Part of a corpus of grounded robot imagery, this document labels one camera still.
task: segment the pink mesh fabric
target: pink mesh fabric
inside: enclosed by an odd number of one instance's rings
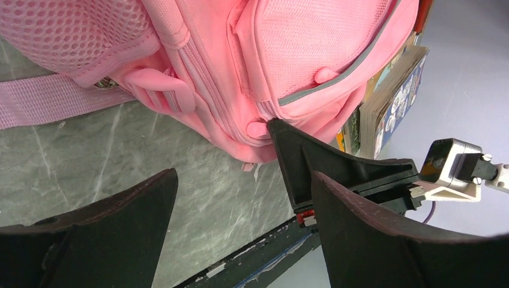
[[[70,78],[55,74],[2,82],[0,100],[0,129],[5,129],[60,121],[135,98],[119,88],[81,88]]]
[[[318,69],[342,72],[384,23],[389,0],[269,0],[254,34],[265,78],[282,98],[316,86]]]
[[[137,0],[0,0],[0,11],[7,41],[82,86],[159,47]]]

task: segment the gray reflective strip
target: gray reflective strip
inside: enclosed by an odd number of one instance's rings
[[[380,36],[384,32],[384,29],[387,26],[387,23],[389,23],[389,21],[391,20],[394,12],[396,11],[396,9],[397,9],[398,5],[401,3],[401,1],[402,0],[397,0],[396,5],[394,6],[394,9],[392,10],[391,14],[389,15],[389,18],[387,18],[387,21],[385,21],[384,25],[382,26],[382,28],[380,29],[378,34],[376,34],[375,39],[371,42],[371,44],[369,44],[369,46],[364,50],[364,52],[359,57],[357,57],[357,59],[354,61],[354,63],[352,65],[350,65],[350,67],[348,67],[348,69],[344,73],[337,76],[333,80],[327,81],[313,89],[297,92],[292,95],[288,95],[285,98],[281,98],[278,101],[279,105],[280,106],[288,105],[294,101],[299,100],[300,98],[308,96],[311,93],[320,91],[325,88],[329,88],[330,86],[339,83],[341,80],[347,78],[350,74],[352,74],[352,72],[362,64],[362,62],[366,59],[367,55],[369,55],[369,53],[373,50],[373,47],[375,46],[376,42],[378,41],[378,38],[380,38]]]

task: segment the front pocket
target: front pocket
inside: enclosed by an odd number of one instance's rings
[[[409,35],[418,1],[244,0],[238,7],[243,5],[233,23],[238,44],[230,43],[238,71],[246,71],[238,73],[241,86],[262,114],[299,120],[347,97],[381,69]],[[339,76],[317,83],[323,68]]]

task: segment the white floor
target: white floor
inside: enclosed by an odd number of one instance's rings
[[[430,48],[417,103],[382,151],[420,167],[430,144],[454,137],[509,163],[509,2],[435,0],[421,43]],[[483,187],[480,203],[437,204],[430,223],[490,236],[509,232],[509,195]],[[408,217],[423,220],[430,203]],[[321,250],[302,258],[270,288],[330,287]]]

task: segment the pink fabric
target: pink fabric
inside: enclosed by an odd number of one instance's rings
[[[2,82],[0,129],[60,121],[133,100],[122,89],[82,88],[58,74]]]
[[[418,9],[418,0],[17,3],[0,2],[7,9],[0,32],[32,60],[81,85],[110,76],[152,110],[246,163],[276,158],[264,129],[273,118],[330,141],[366,82],[400,49]],[[96,11],[101,5],[109,9]],[[30,11],[32,22],[16,20]],[[56,22],[39,18],[51,11]],[[67,23],[70,16],[77,21]],[[66,23],[61,36],[58,19]],[[78,30],[66,34],[66,27]],[[49,36],[37,38],[37,29]],[[34,42],[43,53],[30,47]]]

